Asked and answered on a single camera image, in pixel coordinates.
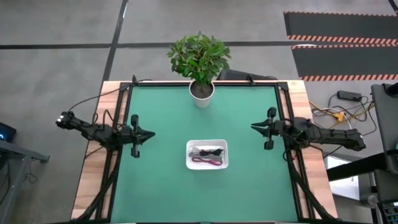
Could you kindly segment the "grey cabinet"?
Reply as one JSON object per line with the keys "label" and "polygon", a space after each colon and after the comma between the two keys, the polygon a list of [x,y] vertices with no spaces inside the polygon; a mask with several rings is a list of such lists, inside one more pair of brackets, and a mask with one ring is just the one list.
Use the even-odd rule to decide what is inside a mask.
{"label": "grey cabinet", "polygon": [[398,174],[398,82],[371,86],[387,169]]}

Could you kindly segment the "black floor mat striped edge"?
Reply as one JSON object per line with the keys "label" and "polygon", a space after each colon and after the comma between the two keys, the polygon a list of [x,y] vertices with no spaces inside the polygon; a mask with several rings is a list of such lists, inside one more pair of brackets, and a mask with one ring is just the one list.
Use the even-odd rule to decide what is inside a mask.
{"label": "black floor mat striped edge", "polygon": [[398,80],[398,45],[344,44],[292,47],[305,82]]}
{"label": "black floor mat striped edge", "polygon": [[398,44],[398,16],[285,11],[284,21],[290,40]]}

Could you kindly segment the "white ribbed plant pot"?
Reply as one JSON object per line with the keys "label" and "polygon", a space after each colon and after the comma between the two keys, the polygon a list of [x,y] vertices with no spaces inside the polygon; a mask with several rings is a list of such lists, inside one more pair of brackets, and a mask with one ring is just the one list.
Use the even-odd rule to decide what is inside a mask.
{"label": "white ribbed plant pot", "polygon": [[194,104],[198,108],[206,108],[210,104],[211,98],[215,93],[215,86],[212,82],[210,84],[202,84],[192,81],[188,89]]}

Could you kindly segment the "grey desk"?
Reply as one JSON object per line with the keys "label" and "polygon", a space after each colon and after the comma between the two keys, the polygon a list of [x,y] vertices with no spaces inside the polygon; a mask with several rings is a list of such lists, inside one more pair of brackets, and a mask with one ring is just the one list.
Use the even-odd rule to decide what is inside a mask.
{"label": "grey desk", "polygon": [[7,224],[32,161],[48,163],[49,155],[0,140],[0,224]]}

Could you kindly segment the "green table mat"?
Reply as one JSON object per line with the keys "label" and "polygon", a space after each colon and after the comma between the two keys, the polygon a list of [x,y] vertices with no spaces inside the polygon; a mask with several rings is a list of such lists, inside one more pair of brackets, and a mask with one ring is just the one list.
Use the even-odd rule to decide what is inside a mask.
{"label": "green table mat", "polygon": [[[283,139],[267,151],[251,128],[276,105],[271,86],[219,86],[202,109],[185,86],[134,87],[129,111],[155,136],[123,149],[112,222],[296,221]],[[187,167],[187,142],[206,139],[227,142],[228,167]]]}

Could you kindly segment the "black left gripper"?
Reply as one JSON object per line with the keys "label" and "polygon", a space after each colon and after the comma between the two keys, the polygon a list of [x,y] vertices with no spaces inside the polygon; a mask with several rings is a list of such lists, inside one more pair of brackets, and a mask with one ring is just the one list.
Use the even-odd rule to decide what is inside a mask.
{"label": "black left gripper", "polygon": [[119,130],[120,143],[129,144],[132,142],[131,156],[134,158],[140,158],[140,151],[138,145],[142,145],[144,142],[155,136],[155,132],[143,130],[139,126],[139,116],[134,114],[131,116],[131,125],[133,127],[133,133],[136,135],[131,140],[131,127],[128,125],[122,125]]}

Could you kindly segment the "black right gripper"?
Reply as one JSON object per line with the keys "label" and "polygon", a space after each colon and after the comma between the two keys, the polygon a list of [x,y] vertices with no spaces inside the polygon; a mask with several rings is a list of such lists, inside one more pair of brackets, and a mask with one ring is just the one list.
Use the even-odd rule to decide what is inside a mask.
{"label": "black right gripper", "polygon": [[272,134],[270,133],[269,128],[263,127],[274,124],[274,135],[281,136],[284,134],[285,121],[277,120],[274,122],[276,112],[277,109],[275,107],[270,107],[267,110],[267,119],[265,121],[251,124],[252,127],[255,127],[254,130],[259,132],[263,137],[267,138],[267,141],[264,143],[265,150],[272,150],[274,148],[274,141],[272,140]]}

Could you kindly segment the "white floor sheet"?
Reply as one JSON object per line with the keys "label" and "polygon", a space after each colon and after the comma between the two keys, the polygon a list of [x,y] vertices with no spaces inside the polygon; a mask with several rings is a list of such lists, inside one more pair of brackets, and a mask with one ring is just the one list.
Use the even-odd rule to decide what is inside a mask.
{"label": "white floor sheet", "polygon": [[[338,157],[328,156],[324,159],[326,168],[331,169],[337,166],[349,164],[350,161],[340,159]],[[329,181],[332,194],[341,197],[359,200],[359,181],[358,176],[352,176],[345,179]]]}

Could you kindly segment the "green leafy potted tree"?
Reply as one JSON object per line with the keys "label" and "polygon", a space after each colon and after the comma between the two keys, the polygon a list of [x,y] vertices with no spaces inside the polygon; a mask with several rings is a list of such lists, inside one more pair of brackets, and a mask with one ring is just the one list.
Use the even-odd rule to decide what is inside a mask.
{"label": "green leafy potted tree", "polygon": [[229,69],[229,47],[201,32],[176,40],[167,52],[171,70],[201,84],[210,84],[222,70]]}

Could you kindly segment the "black metal beam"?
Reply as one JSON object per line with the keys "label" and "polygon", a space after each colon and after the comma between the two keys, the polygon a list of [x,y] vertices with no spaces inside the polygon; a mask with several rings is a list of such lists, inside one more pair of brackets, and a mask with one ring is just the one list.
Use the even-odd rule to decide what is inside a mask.
{"label": "black metal beam", "polygon": [[345,179],[361,174],[367,174],[375,170],[387,171],[387,164],[384,153],[375,154],[357,161],[327,169],[329,181]]}

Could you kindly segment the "black power strip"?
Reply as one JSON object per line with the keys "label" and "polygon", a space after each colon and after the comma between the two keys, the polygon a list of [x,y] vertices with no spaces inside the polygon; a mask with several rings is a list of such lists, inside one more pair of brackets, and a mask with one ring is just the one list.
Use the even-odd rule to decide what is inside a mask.
{"label": "black power strip", "polygon": [[361,101],[362,97],[363,96],[360,93],[343,91],[343,90],[337,91],[337,98],[340,100]]}

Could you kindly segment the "white rectangular tray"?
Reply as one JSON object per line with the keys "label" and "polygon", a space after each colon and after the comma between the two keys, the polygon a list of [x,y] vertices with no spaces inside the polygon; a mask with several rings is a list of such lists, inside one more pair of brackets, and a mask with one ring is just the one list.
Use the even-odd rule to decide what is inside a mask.
{"label": "white rectangular tray", "polygon": [[223,139],[189,140],[186,167],[190,170],[220,170],[229,166],[228,144]]}

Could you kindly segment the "black case behind table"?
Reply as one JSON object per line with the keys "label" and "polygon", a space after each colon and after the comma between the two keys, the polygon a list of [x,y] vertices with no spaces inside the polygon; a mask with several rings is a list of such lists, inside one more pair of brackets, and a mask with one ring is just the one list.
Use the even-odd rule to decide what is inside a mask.
{"label": "black case behind table", "polygon": [[277,80],[273,76],[256,75],[238,70],[222,70],[216,80],[248,80],[249,77],[253,80]]}

